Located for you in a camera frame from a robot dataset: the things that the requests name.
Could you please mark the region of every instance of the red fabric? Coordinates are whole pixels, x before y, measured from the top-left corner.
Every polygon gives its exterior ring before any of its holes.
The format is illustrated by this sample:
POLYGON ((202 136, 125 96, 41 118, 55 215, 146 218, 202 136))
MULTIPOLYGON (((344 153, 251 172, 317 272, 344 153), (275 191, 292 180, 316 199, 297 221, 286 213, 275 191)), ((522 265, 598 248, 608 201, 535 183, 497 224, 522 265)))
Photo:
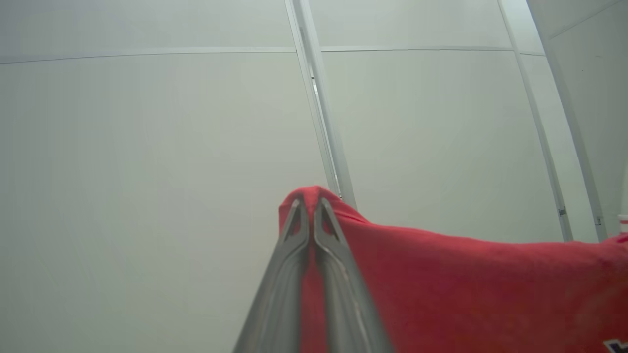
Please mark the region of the red fabric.
MULTIPOLYGON (((396 352, 604 352, 628 342, 628 237, 601 244, 501 244, 370 223, 328 190, 292 192, 336 213, 396 352)), ((326 352, 313 242, 301 351, 326 352)))

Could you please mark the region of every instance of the metal frame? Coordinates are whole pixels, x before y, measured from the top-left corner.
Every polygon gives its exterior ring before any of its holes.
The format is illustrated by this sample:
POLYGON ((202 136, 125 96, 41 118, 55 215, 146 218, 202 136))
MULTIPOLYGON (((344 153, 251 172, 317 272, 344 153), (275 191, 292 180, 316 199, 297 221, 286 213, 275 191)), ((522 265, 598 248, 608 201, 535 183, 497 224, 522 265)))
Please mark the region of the metal frame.
POLYGON ((329 159, 331 166, 326 169, 328 184, 342 200, 353 208, 357 208, 349 167, 344 155, 342 140, 337 129, 336 122, 331 117, 329 98, 327 95, 327 74, 323 65, 323 58, 318 44, 318 36, 314 27, 310 3, 308 0, 285 0, 286 10, 290 21, 290 27, 295 39, 299 56, 299 64, 303 73, 303 80, 308 89, 308 96, 315 104, 316 115, 314 125, 322 130, 318 139, 321 152, 326 154, 323 159, 329 159), (313 93, 313 85, 317 86, 318 94, 313 93))
POLYGON ((314 211, 314 241, 317 265, 325 283, 329 352, 392 352, 351 248, 325 198, 318 201, 314 211))
POLYGON ((386 330, 329 201, 319 198, 313 227, 308 217, 305 203, 296 199, 234 353, 299 351, 301 284, 310 238, 314 239, 315 258, 323 276, 329 352, 392 352, 386 330))
POLYGON ((554 201, 556 202, 556 213, 558 214, 558 220, 560 222, 560 227, 563 232, 563 240, 565 242, 572 241, 573 235, 571 234, 571 226, 569 224, 569 218, 565 208, 565 200, 563 199, 563 192, 560 188, 560 182, 558 180, 558 174, 556 173, 554 159, 551 155, 547 135, 545 135, 545 128, 543 127, 543 123, 541 122, 541 114, 539 113, 539 108, 536 105, 536 99, 534 98, 534 93, 532 92, 532 88, 530 86, 528 73, 526 72, 526 67, 523 65, 523 61, 521 60, 521 53, 519 52, 519 48, 517 47, 517 41, 515 40, 514 33, 512 32, 512 27, 508 20, 508 16, 504 11, 502 0, 497 0, 497 4, 499 5, 499 10, 501 11, 502 18, 506 26, 506 31, 508 32, 508 37, 510 38, 512 49, 514 51, 514 56, 517 60, 517 66, 519 67, 519 72, 523 80, 523 86, 526 89, 528 102, 530 104, 530 108, 532 109, 532 117, 534 119, 536 131, 539 135, 541 152, 543 153, 543 158, 545 159, 545 164, 548 170, 549 184, 551 185, 552 192, 554 194, 554 201))
POLYGON ((301 282, 308 260, 309 220, 305 203, 296 199, 235 344, 234 353, 299 351, 301 282))

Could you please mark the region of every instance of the white cup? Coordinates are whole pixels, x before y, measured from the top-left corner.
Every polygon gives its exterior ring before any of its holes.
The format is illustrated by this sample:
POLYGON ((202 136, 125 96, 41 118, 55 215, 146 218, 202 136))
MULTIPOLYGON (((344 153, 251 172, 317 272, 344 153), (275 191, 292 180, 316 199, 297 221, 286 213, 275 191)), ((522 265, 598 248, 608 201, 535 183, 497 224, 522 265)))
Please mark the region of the white cup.
POLYGON ((628 215, 620 214, 617 218, 619 218, 619 231, 623 236, 628 236, 628 215))

